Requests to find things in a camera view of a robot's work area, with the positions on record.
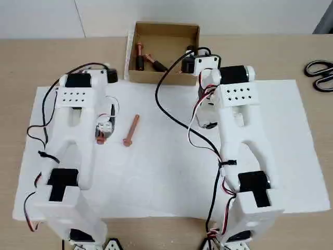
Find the wooden table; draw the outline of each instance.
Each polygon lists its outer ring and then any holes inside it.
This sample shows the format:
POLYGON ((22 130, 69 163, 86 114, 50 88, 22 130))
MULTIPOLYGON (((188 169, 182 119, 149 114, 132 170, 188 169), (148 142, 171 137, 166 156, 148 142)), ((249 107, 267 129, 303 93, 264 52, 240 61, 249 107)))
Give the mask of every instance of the wooden table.
MULTIPOLYGON (((259 80, 297 80, 329 196, 333 199, 333 93, 314 91, 313 79, 302 72, 310 60, 333 61, 333 36, 203 36, 200 45, 220 54, 224 66, 252 65, 259 80)), ((0 40, 1 249, 60 249, 60 239, 46 225, 31 233, 24 222, 11 217, 36 88, 50 85, 69 69, 90 61, 110 62, 122 75, 125 47, 125 37, 0 40)), ((204 236, 204 221, 199 219, 112 219, 107 223, 109 235, 119 238, 125 250, 195 250, 204 236)), ((250 247, 256 250, 333 249, 332 223, 332 211, 283 216, 250 247)))

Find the white foam board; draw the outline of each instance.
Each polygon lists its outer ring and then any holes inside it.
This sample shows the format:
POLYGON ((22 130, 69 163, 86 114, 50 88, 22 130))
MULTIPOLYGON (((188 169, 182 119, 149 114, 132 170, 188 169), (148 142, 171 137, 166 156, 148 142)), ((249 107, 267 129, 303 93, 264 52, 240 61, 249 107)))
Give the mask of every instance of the white foam board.
MULTIPOLYGON (((105 145, 96 145, 93 187, 83 191, 94 211, 103 218, 206 218, 208 214, 217 171, 216 157, 208 150, 192 147, 187 142, 186 129, 158 109, 155 87, 127 81, 108 86, 108 95, 117 97, 121 109, 112 137, 105 145), (127 148, 122 139, 135 114, 140 114, 140 121, 133 144, 127 148)), ((31 124, 41 123, 41 101, 46 90, 46 87, 37 90, 31 124)), ((285 192, 285 212, 328 210, 330 203, 323 174, 295 80, 258 81, 258 91, 266 134, 285 192)), ((188 86, 162 86, 159 94, 162 106, 183 122, 190 119, 196 95, 197 87, 188 86)), ((196 124, 194 128, 220 146, 217 128, 204 130, 196 124)), ((196 144, 205 145, 195 135, 192 138, 196 144)), ((23 201, 34 191, 33 180, 43 167, 37 154, 40 149, 40 142, 27 138, 13 210, 17 220, 24 220, 23 201)), ((246 147, 241 148, 239 156, 239 164, 253 161, 246 147)), ((75 166, 74 157, 69 158, 63 159, 62 164, 75 166)), ((219 188, 213 219, 222 216, 227 199, 219 188)), ((31 219, 43 220, 32 204, 33 197, 27 205, 31 219)))

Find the open cardboard box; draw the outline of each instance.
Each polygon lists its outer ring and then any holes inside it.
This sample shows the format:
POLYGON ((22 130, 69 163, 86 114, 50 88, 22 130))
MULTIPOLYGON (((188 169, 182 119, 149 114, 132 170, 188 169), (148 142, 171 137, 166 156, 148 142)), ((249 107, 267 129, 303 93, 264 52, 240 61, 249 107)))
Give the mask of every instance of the open cardboard box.
MULTIPOLYGON (((169 68, 179 57, 185 54, 186 48, 193 45, 198 48, 200 27, 196 24, 137 22, 134 31, 129 77, 131 82, 157 84, 164 72, 156 72, 151 63, 145 62, 145 70, 135 70, 137 55, 136 44, 143 44, 143 54, 151 54, 152 58, 169 68)), ((180 73, 181 62, 168 74, 163 84, 195 85, 196 77, 180 73)))

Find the black scissors handle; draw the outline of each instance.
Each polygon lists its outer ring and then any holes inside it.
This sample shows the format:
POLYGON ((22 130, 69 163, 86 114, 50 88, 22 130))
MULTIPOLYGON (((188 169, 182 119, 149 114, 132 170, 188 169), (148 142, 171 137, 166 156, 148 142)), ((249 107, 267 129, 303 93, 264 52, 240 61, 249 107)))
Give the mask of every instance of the black scissors handle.
POLYGON ((307 77, 323 76, 323 78, 325 78, 330 72, 333 72, 333 63, 331 63, 330 61, 325 61, 325 60, 312 61, 312 62, 308 63, 304 68, 304 74, 307 77), (310 68, 314 65, 324 65, 324 66, 326 66, 326 68, 317 70, 317 71, 311 71, 310 68))
POLYGON ((318 80, 313 82, 313 87, 320 91, 320 92, 333 92, 333 87, 328 87, 328 88, 323 88, 320 87, 320 84, 323 82, 328 82, 330 80, 333 80, 333 74, 327 74, 327 75, 323 75, 322 78, 319 78, 318 80))

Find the copper bolt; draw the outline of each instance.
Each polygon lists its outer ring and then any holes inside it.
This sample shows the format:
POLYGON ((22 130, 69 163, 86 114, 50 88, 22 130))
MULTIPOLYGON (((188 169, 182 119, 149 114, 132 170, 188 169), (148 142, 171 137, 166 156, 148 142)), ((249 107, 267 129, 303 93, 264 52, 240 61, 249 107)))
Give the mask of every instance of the copper bolt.
POLYGON ((151 57, 151 54, 145 54, 144 57, 146 60, 150 61, 152 64, 155 62, 155 60, 151 57))
POLYGON ((141 56, 142 55, 142 49, 144 48, 144 46, 142 45, 141 42, 138 42, 136 44, 136 51, 137 51, 137 55, 141 56))
POLYGON ((127 134, 127 137, 123 139, 123 144, 124 146, 126 147, 129 147, 132 145, 132 136, 134 134, 134 130, 137 126, 137 123, 139 122, 139 118, 140 116, 139 115, 135 115, 134 119, 133 119, 133 122, 132 122, 132 125, 131 125, 131 128, 129 130, 129 133, 127 134))

